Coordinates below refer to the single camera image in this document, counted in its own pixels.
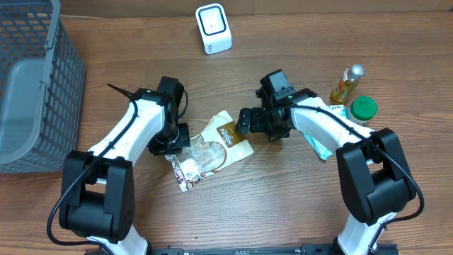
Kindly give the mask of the brown snack packet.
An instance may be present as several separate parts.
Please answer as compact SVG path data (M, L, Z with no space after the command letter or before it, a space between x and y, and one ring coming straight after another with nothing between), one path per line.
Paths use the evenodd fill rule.
M214 115L190 146L167 155L180 189L186 192L203 179L252 155L246 137L235 131L236 123L227 111Z

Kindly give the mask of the silver round ball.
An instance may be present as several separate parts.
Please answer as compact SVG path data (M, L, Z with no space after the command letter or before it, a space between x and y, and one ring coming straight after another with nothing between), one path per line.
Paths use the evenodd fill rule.
M350 94L355 90L365 70L362 65L354 64L347 68L330 94L329 100L333 105L344 104Z

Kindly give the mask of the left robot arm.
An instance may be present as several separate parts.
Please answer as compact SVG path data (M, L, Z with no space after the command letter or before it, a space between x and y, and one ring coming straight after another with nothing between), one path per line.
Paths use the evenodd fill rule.
M172 155L190 146L188 125L179 109L187 91L176 78L164 76L157 89L118 90L129 99L126 114L89 151L73 150L64 159L61 197L47 220L80 237L75 245L95 245L103 254L150 254L149 241L134 227L133 168L142 152Z

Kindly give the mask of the green lid white jar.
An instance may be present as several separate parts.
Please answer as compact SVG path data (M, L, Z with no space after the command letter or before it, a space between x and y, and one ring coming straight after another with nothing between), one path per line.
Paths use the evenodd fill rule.
M364 125L377 114L378 106L376 101L368 96L356 98L347 111L349 120L359 125Z

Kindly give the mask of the teal white snack packet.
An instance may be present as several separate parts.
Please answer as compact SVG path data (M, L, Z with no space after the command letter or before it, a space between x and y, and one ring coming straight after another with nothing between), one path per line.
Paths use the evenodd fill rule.
M318 154L319 158L326 161L329 157L333 155L326 147L324 147L318 140L314 139L311 135L302 133L307 142L312 146L315 153Z

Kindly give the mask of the teal tissue pack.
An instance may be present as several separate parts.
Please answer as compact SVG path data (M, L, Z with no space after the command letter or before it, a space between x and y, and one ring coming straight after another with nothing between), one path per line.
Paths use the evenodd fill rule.
M328 106L336 115L347 119L347 110L344 105L329 105Z

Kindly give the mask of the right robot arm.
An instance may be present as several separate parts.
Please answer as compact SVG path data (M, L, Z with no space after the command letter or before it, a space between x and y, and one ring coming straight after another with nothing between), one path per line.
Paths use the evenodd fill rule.
M236 131L263 133L268 141L287 138L292 130L311 135L335 153L340 189L349 211L345 227L330 244L303 244L301 254L398 254L395 244L379 238L406 204L423 198L411 176L401 143L389 128L374 131L332 111L312 90L296 90L279 69L260 80L261 105L243 108Z

